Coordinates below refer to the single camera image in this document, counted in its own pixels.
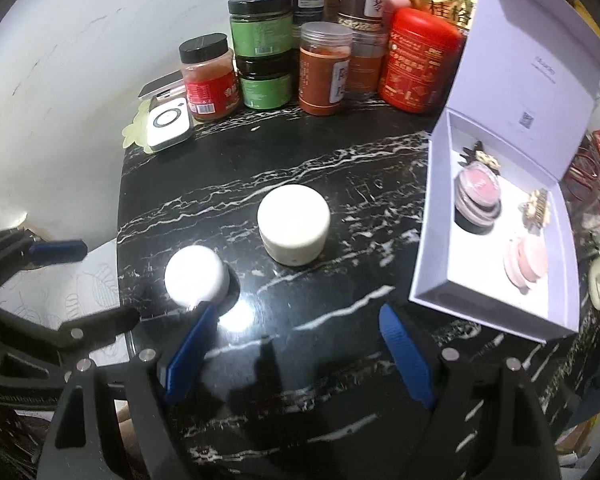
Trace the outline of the gold foil snack bag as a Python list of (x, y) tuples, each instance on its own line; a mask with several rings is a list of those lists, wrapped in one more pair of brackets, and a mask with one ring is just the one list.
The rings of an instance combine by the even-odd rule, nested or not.
[(408, 0), (416, 10), (442, 18), (468, 35), (477, 10), (477, 0)]

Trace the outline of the pink round compact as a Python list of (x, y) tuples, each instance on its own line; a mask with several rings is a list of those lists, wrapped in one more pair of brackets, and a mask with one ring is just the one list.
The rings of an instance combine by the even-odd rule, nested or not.
[(533, 235), (514, 240), (505, 258), (504, 270), (509, 281), (523, 292), (544, 280), (548, 272), (544, 240)]

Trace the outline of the large white cream jar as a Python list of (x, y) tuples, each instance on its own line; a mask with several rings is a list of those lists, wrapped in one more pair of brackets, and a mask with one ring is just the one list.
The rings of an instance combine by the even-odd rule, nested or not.
[(268, 255), (283, 266), (306, 266), (322, 252), (330, 226), (330, 210), (313, 188), (287, 184), (261, 200), (257, 222)]

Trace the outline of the red sauce jar black lid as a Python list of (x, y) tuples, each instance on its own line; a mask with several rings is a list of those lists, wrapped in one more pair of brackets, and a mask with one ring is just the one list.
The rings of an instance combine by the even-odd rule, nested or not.
[(238, 109), (242, 98), (234, 52), (222, 32), (186, 40), (178, 47), (186, 101), (197, 122), (214, 122)]

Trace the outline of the black beaded hair clip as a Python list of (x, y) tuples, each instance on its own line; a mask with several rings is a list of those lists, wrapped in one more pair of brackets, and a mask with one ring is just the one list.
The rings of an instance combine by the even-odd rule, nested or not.
[(460, 157), (463, 159), (463, 167), (468, 167), (473, 162), (480, 162), (480, 164), (487, 166), (494, 174), (500, 173), (500, 163), (493, 155), (486, 152), (481, 141), (477, 141), (472, 148), (463, 148)]

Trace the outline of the small white round jar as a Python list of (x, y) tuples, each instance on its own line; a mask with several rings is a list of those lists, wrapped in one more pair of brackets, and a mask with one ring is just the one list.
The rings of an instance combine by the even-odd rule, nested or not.
[(195, 309), (198, 304), (219, 304), (230, 288), (230, 272), (216, 252), (189, 245), (176, 252), (164, 270), (164, 286), (178, 306)]

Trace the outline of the lavender gift box with lid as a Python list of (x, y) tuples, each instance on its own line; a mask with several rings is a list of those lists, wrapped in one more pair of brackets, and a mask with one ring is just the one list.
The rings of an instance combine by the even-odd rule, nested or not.
[[(580, 292), (560, 180), (600, 88), (600, 38), (566, 0), (477, 0), (460, 66), (429, 141), (426, 202), (410, 298), (536, 341), (577, 333)], [(489, 233), (455, 220), (460, 153), (500, 163), (502, 211)], [(548, 273), (522, 292), (505, 272), (524, 236), (522, 204), (548, 193)]]

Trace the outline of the purple round compact jar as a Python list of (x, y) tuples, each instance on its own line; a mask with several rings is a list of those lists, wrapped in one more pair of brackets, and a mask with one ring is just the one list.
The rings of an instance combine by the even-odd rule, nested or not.
[(489, 234), (502, 212), (501, 188), (494, 172), (472, 162), (454, 179), (454, 220), (466, 232)]

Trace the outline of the gold metal hair claw clip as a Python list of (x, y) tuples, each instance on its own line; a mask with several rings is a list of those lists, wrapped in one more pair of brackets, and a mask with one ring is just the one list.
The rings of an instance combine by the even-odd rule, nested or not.
[(520, 206), (522, 223), (531, 234), (539, 235), (550, 223), (550, 202), (546, 188), (532, 191)]

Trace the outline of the lower green jar black lid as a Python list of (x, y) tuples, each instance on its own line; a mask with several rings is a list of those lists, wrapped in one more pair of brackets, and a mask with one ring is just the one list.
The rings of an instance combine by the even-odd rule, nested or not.
[(252, 110), (275, 110), (292, 98), (292, 57), (289, 53), (236, 58), (242, 100)]

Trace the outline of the orange powder plastic jar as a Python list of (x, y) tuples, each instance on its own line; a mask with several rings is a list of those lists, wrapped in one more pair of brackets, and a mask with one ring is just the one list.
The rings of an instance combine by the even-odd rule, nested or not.
[(335, 114), (344, 99), (352, 30), (331, 22), (301, 26), (300, 107), (314, 116)]

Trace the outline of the green jar black lid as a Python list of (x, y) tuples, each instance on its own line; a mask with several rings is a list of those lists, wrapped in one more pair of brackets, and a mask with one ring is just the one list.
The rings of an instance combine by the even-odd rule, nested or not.
[(275, 110), (292, 98), (292, 57), (289, 53), (236, 58), (242, 100), (252, 110)]
[(267, 58), (292, 48), (292, 0), (228, 0), (238, 58)]

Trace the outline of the red tin canister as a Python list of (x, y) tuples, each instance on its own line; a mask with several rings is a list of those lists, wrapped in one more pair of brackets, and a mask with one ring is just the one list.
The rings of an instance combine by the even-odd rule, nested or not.
[(448, 88), (464, 35), (443, 18), (412, 8), (393, 13), (378, 93), (390, 105), (412, 114), (438, 106)]

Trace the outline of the upper green jar black lid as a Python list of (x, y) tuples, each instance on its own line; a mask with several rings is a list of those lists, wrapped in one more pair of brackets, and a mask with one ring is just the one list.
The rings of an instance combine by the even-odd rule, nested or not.
[(292, 48), (292, 0), (228, 0), (238, 58), (267, 58)]

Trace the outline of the clear glass container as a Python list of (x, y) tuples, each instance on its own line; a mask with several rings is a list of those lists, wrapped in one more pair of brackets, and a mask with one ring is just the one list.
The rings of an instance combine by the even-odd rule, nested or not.
[(579, 148), (562, 178), (572, 228), (582, 235), (600, 236), (600, 164), (590, 151)]

